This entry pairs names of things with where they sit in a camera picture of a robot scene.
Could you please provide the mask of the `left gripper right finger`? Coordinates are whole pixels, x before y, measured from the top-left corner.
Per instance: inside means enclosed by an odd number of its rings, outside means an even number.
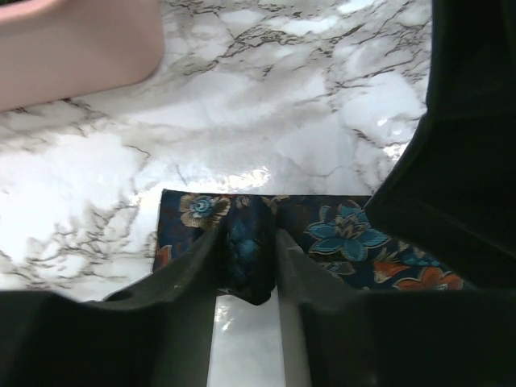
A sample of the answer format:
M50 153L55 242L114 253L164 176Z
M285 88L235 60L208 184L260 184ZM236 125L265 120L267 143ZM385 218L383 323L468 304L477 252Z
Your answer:
M357 290L276 242L288 386L514 385L514 293Z

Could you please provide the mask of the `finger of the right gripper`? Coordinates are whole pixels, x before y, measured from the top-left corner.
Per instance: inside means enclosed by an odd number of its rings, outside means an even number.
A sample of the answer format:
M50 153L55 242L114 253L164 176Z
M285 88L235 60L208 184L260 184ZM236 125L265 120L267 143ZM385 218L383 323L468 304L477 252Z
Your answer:
M426 104L366 214L476 287L512 289L514 2L433 2Z

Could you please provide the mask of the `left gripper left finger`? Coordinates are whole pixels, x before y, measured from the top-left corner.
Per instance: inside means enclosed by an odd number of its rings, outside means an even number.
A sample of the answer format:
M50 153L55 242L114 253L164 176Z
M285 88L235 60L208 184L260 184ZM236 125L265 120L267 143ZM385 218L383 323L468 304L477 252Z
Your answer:
M217 297L217 231L111 294L1 294L4 386L204 386Z

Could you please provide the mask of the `floral patterned necktie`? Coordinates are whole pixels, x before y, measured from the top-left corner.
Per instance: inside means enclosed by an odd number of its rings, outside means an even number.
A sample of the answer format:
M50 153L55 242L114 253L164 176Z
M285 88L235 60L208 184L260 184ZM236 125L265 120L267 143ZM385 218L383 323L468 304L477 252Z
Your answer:
M366 196L187 193L161 195L152 269L223 225L220 291L254 305L275 286L274 235L284 229L337 281L366 290L460 290L471 284L433 256L373 228Z

